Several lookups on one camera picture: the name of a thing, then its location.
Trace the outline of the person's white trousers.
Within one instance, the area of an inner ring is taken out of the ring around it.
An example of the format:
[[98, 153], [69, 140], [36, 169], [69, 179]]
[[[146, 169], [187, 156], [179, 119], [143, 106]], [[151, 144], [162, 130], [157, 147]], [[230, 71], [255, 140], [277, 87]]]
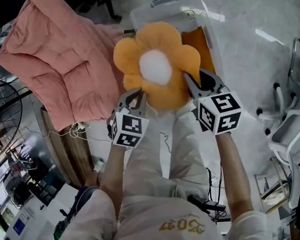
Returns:
[[189, 102], [173, 112], [168, 178], [163, 177], [160, 163], [161, 134], [157, 115], [150, 108], [146, 110], [149, 125], [140, 144], [132, 150], [123, 175], [125, 199], [186, 199], [190, 195], [208, 199], [209, 177], [195, 133], [194, 108]]

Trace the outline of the person's white shirt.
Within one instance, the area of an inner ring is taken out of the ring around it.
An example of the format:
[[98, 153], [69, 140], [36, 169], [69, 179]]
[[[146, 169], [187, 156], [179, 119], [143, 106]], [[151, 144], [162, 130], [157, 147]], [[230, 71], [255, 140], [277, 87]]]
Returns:
[[236, 218], [226, 237], [211, 218], [182, 198], [127, 197], [122, 222], [102, 190], [95, 190], [60, 240], [269, 240], [266, 215], [248, 211]]

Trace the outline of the black waist device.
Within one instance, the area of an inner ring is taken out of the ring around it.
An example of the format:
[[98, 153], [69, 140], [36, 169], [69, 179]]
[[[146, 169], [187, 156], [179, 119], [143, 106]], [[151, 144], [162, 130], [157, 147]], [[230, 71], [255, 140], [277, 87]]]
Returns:
[[187, 200], [197, 206], [202, 212], [205, 212], [208, 214], [208, 216], [217, 221], [219, 218], [223, 218], [227, 215], [226, 207], [222, 204], [218, 204], [217, 202], [214, 202], [212, 200], [203, 200], [196, 198], [193, 195], [189, 195], [187, 197]]

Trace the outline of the person's left forearm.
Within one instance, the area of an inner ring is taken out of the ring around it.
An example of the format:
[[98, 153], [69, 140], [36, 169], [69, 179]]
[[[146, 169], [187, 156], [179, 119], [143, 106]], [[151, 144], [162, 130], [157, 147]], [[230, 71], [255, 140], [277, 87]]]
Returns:
[[109, 196], [113, 203], [116, 219], [119, 218], [123, 200], [125, 152], [124, 146], [111, 145], [100, 184], [100, 189]]

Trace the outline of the black standing fan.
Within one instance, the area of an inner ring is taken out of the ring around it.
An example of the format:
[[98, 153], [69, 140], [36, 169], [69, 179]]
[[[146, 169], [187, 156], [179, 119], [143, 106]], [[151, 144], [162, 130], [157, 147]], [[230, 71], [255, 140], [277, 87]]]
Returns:
[[0, 80], [0, 156], [12, 144], [19, 130], [22, 115], [22, 99], [32, 94], [31, 90], [21, 92], [9, 82]]

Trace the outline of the pink padded lounge chair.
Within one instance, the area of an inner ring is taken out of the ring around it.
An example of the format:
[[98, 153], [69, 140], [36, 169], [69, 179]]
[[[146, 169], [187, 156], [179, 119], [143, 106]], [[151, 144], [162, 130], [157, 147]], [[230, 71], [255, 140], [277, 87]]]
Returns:
[[112, 114], [125, 92], [113, 60], [123, 35], [64, 0], [26, 0], [0, 49], [0, 65], [37, 96], [61, 131]]

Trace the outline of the white office chair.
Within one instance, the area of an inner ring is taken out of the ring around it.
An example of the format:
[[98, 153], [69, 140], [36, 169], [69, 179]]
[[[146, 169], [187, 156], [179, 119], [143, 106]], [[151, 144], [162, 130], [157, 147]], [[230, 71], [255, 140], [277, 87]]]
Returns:
[[300, 38], [293, 40], [286, 85], [273, 84], [276, 110], [259, 107], [256, 115], [266, 122], [264, 133], [268, 146], [280, 165], [289, 168], [288, 204], [296, 209], [300, 198], [300, 167], [296, 155], [300, 153]]

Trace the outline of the orange flower-shaped cushion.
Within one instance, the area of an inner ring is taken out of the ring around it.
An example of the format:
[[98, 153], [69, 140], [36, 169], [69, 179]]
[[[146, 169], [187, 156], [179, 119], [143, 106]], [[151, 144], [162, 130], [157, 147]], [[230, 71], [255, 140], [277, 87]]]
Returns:
[[124, 88], [142, 89], [157, 111], [176, 110], [188, 103], [185, 73], [200, 81], [199, 52], [183, 44], [179, 31], [167, 22], [147, 23], [135, 37], [120, 40], [113, 60], [123, 72]]

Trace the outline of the orange rectangular pillow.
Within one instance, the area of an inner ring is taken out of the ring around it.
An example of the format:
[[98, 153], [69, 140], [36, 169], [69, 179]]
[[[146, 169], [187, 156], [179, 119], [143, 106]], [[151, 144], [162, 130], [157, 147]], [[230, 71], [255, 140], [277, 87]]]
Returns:
[[200, 55], [200, 67], [212, 73], [216, 73], [210, 49], [204, 34], [204, 30], [199, 26], [196, 30], [181, 33], [182, 43], [195, 48]]

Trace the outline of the black shelf with bins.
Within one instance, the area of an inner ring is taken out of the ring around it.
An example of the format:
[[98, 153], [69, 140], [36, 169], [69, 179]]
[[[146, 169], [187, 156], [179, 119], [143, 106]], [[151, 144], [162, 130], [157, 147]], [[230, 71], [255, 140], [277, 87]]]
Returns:
[[35, 196], [44, 205], [48, 205], [55, 192], [49, 190], [45, 182], [49, 169], [42, 160], [22, 155], [15, 148], [9, 149], [6, 157], [7, 172], [3, 178], [3, 187], [11, 203], [19, 208]]

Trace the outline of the person's right forearm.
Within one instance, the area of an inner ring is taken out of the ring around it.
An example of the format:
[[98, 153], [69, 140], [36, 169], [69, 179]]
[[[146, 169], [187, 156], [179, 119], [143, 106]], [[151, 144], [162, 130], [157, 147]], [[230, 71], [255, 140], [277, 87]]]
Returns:
[[237, 146], [230, 133], [215, 136], [222, 173], [224, 189], [231, 220], [252, 211], [251, 188]]

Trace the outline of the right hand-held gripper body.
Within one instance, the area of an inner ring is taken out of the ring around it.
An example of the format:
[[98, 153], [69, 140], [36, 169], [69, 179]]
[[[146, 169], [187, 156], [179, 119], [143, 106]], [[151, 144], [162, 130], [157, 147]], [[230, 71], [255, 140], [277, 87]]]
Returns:
[[238, 128], [242, 103], [236, 92], [226, 92], [194, 100], [198, 121], [213, 135], [231, 132]]

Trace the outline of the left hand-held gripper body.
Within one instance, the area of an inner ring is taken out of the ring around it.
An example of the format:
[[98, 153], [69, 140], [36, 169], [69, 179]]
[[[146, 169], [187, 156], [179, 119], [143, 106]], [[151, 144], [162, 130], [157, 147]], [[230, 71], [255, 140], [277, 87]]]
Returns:
[[108, 135], [114, 145], [136, 148], [145, 136], [149, 121], [133, 115], [127, 107], [117, 107], [107, 120]]

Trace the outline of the blue wall sign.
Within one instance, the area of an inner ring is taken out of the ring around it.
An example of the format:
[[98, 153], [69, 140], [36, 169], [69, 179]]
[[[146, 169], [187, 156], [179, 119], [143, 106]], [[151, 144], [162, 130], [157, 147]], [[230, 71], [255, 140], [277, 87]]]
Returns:
[[25, 212], [21, 213], [13, 225], [13, 230], [20, 236], [30, 220], [30, 215]]

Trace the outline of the wooden bench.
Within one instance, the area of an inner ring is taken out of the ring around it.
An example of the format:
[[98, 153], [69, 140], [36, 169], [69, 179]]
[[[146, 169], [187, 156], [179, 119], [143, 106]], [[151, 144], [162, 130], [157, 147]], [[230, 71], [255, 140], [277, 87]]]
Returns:
[[39, 110], [38, 124], [56, 167], [68, 184], [80, 187], [94, 168], [86, 133], [78, 137], [74, 126], [57, 131], [44, 106]]

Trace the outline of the clear plastic storage box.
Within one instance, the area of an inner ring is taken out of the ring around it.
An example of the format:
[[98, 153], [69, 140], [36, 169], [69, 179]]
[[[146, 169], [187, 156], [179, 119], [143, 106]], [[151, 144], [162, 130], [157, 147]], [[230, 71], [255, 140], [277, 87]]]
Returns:
[[211, 13], [203, 0], [153, 0], [133, 9], [130, 19], [136, 31], [153, 22], [169, 23], [180, 33], [202, 27], [216, 74], [224, 79], [222, 58], [211, 23]]

